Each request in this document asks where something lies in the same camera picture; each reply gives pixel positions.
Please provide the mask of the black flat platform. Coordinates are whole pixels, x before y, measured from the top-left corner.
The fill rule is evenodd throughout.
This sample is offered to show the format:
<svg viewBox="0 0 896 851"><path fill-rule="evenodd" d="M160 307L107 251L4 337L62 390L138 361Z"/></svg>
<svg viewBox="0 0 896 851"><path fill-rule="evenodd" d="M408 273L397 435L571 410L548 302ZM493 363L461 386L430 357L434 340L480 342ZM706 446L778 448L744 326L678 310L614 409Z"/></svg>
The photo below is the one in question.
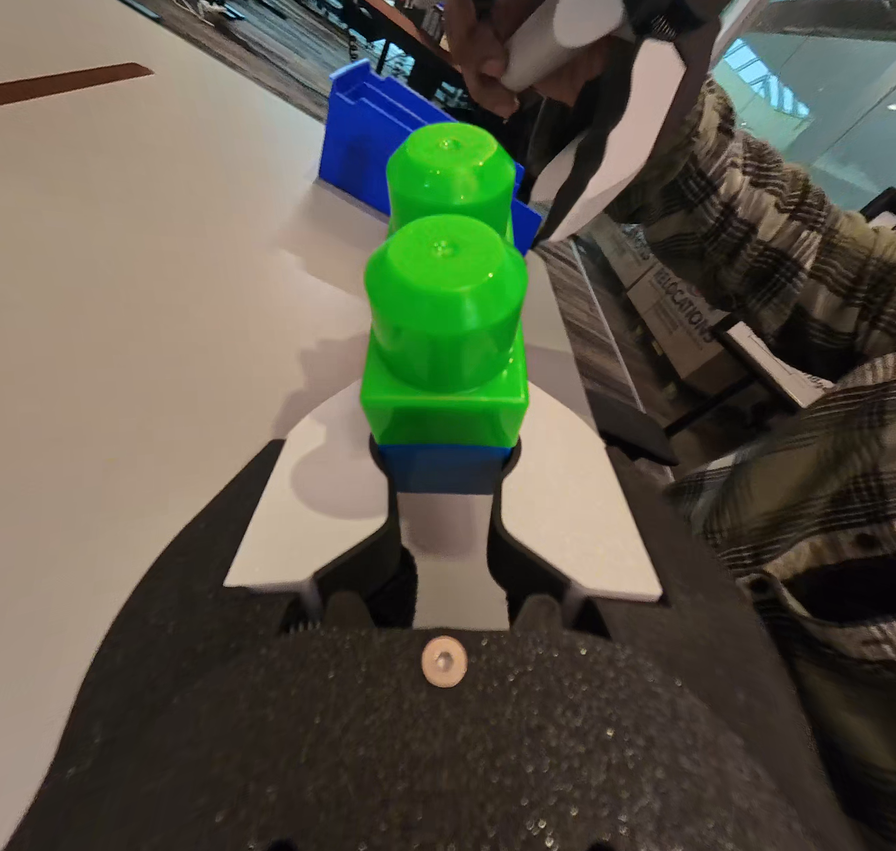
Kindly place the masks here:
<svg viewBox="0 0 896 851"><path fill-rule="evenodd" d="M637 409L611 412L599 420L599 434L608 446L630 460L648 460L665 467L676 467L679 459L664 430L647 414Z"/></svg>

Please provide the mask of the person's right hand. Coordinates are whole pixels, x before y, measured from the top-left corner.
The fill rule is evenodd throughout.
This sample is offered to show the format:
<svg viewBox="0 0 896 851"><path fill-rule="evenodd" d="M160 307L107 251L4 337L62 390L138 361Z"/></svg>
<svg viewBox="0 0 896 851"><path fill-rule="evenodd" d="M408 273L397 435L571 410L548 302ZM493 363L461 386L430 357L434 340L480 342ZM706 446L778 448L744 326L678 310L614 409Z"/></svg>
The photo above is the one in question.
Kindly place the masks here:
<svg viewBox="0 0 896 851"><path fill-rule="evenodd" d="M488 112L509 118L520 96L501 82L508 61L506 41L545 0L494 0L480 16L473 0L450 0L443 10L452 58L473 101ZM554 70L529 92L574 106L585 85L603 73L619 40L599 39Z"/></svg>

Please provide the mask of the blue mega block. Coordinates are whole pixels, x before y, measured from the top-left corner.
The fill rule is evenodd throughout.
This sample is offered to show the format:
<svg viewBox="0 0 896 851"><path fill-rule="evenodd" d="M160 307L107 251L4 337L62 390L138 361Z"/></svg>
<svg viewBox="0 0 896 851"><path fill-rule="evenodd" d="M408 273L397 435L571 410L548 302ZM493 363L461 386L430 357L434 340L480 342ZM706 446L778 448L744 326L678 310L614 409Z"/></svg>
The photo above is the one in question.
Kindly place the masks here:
<svg viewBox="0 0 896 851"><path fill-rule="evenodd" d="M412 495L494 493L512 448L463 444L379 444L394 490Z"/></svg>

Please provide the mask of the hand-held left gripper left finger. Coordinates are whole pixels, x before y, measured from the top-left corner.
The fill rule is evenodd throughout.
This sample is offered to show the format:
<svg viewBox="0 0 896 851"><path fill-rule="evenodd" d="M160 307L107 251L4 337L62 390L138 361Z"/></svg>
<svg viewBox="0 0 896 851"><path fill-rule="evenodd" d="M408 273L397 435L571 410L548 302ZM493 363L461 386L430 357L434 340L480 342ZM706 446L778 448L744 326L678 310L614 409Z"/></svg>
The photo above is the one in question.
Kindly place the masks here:
<svg viewBox="0 0 896 851"><path fill-rule="evenodd" d="M224 586L293 592L312 614L342 591L364 600L400 569L397 500L349 384L287 434Z"/></svg>

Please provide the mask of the blue plastic bin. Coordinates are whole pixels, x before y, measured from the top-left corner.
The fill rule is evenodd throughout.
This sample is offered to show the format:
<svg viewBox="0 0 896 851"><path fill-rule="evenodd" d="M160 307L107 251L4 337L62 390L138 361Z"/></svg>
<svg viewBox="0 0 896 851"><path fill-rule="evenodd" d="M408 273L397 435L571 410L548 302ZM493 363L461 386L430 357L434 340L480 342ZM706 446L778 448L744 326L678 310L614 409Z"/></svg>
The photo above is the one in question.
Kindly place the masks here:
<svg viewBox="0 0 896 851"><path fill-rule="evenodd" d="M385 214L391 232L462 215L529 252L542 218L518 199L523 168L487 129L459 122L367 61L331 75L319 177Z"/></svg>

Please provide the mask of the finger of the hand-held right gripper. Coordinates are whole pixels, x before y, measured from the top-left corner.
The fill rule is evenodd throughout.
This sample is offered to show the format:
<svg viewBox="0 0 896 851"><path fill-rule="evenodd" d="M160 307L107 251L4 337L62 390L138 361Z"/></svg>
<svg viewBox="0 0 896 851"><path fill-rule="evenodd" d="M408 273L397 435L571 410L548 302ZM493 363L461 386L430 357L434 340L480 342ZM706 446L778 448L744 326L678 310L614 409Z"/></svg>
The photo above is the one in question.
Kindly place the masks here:
<svg viewBox="0 0 896 851"><path fill-rule="evenodd" d="M535 244L567 237L596 213L611 186L609 138L591 131L579 133L543 166L532 186L531 203L546 207Z"/></svg>
<svg viewBox="0 0 896 851"><path fill-rule="evenodd" d="M642 170L685 75L673 42L646 39L631 67L603 93L588 137L587 197L613 197Z"/></svg>

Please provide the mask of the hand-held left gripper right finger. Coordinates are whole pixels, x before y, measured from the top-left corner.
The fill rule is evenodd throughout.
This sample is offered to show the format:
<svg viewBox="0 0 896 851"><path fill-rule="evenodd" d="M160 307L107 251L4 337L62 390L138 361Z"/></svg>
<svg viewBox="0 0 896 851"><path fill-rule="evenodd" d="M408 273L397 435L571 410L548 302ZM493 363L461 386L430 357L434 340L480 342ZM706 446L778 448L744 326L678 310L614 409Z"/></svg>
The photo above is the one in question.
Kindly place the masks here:
<svg viewBox="0 0 896 851"><path fill-rule="evenodd" d="M567 621L586 602L656 604L664 589L596 430L529 383L516 446L494 492L490 575L518 611L547 596Z"/></svg>

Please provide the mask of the white printed moving box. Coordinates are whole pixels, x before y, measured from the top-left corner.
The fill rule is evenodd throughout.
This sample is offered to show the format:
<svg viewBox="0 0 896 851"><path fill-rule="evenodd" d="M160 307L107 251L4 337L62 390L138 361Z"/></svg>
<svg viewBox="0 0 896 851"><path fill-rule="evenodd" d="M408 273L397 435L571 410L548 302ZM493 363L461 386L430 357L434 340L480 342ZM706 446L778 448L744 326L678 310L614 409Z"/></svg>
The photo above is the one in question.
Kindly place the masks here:
<svg viewBox="0 0 896 851"><path fill-rule="evenodd" d="M622 233L640 272L625 279L626 296L678 378L712 395L745 376L744 367L713 333L723 312L710 307L693 285L680 279L651 252L644 231L623 225Z"/></svg>

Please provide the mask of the green mega block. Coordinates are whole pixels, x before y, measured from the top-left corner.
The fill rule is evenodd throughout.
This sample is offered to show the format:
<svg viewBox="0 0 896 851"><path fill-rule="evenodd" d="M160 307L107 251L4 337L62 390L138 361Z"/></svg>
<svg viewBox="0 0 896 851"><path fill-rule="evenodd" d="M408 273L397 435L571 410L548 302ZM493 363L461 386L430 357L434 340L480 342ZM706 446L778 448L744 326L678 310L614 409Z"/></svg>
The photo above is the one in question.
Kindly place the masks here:
<svg viewBox="0 0 896 851"><path fill-rule="evenodd" d="M364 270L371 330L360 386L380 445L518 441L530 394L516 172L488 131L461 122L417 129L388 161L388 234Z"/></svg>

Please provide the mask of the person's olive trousers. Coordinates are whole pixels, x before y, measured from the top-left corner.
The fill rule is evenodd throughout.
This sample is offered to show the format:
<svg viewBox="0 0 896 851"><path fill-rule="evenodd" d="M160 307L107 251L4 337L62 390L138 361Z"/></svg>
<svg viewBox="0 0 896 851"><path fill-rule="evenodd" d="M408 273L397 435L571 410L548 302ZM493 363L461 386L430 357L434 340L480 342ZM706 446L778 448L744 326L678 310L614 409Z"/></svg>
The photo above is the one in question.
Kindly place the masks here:
<svg viewBox="0 0 896 851"><path fill-rule="evenodd" d="M794 656L790 670L841 809L869 849L894 849L894 663Z"/></svg>

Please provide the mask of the person's right forearm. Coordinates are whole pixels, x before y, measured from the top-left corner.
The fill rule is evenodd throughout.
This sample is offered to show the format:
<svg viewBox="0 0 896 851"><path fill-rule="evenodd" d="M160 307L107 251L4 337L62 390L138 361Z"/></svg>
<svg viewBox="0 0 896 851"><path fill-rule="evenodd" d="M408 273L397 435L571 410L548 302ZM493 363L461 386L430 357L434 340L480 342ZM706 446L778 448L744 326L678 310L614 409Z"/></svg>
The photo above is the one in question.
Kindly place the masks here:
<svg viewBox="0 0 896 851"><path fill-rule="evenodd" d="M833 384L894 382L894 231L740 128L711 77L608 214L780 360Z"/></svg>

